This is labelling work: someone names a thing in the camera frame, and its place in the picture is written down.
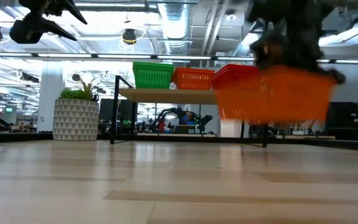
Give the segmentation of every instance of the ceiling duct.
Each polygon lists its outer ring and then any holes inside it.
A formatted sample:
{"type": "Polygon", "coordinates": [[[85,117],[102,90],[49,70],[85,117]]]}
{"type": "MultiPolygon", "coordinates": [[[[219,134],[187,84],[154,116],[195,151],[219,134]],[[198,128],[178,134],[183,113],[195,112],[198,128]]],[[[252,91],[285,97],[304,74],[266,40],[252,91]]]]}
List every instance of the ceiling duct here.
{"type": "Polygon", "coordinates": [[[169,55],[188,55],[189,42],[182,42],[180,39],[187,38],[190,25],[190,7],[188,4],[158,4],[162,17],[162,32],[165,48],[169,55]]]}

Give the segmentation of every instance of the desk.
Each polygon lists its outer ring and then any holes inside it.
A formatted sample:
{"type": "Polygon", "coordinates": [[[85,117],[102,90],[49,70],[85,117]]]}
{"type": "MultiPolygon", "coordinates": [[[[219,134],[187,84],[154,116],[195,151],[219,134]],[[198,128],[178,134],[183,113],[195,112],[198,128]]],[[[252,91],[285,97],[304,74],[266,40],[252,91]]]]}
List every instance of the desk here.
{"type": "Polygon", "coordinates": [[[175,130],[177,130],[177,128],[187,129],[187,131],[189,129],[194,129],[194,133],[196,133],[196,125],[195,124],[171,124],[171,125],[168,125],[168,128],[169,128],[170,134],[173,133],[173,128],[176,128],[175,130]]]}

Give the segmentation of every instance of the plastic basket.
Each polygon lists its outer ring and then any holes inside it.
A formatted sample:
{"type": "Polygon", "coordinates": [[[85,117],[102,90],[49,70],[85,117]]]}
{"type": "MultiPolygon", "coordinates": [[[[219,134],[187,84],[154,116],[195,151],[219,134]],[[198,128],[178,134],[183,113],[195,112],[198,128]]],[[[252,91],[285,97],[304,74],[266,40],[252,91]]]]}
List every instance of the plastic basket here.
{"type": "Polygon", "coordinates": [[[216,91],[222,119],[262,123],[325,119],[335,86],[333,79],[278,65],[262,71],[259,77],[216,91]]]}
{"type": "Polygon", "coordinates": [[[214,90],[220,90],[230,87],[233,83],[246,81],[250,77],[258,74],[258,68],[249,65],[225,65],[212,79],[212,87],[214,90]]]}
{"type": "Polygon", "coordinates": [[[132,69],[136,88],[168,89],[174,66],[162,63],[134,62],[132,69]]]}
{"type": "Polygon", "coordinates": [[[177,68],[173,82],[179,90],[210,90],[213,76],[213,70],[177,68]]]}

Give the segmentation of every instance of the geometric pattern planter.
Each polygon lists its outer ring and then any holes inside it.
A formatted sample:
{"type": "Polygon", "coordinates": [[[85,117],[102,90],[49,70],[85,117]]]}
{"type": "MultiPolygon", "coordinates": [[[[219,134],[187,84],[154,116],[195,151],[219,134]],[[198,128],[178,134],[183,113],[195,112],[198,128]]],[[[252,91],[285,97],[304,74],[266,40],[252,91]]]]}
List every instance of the geometric pattern planter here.
{"type": "Polygon", "coordinates": [[[90,100],[56,99],[53,139],[94,141],[98,137],[99,105],[90,100]]]}

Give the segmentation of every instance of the white pillar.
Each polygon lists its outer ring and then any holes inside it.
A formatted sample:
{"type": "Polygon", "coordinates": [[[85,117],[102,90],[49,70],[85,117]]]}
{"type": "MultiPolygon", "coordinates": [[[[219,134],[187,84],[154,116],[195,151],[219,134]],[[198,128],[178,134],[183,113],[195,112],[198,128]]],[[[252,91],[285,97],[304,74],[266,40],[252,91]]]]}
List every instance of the white pillar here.
{"type": "Polygon", "coordinates": [[[44,62],[37,131],[52,131],[55,100],[65,87],[62,62],[44,62]]]}

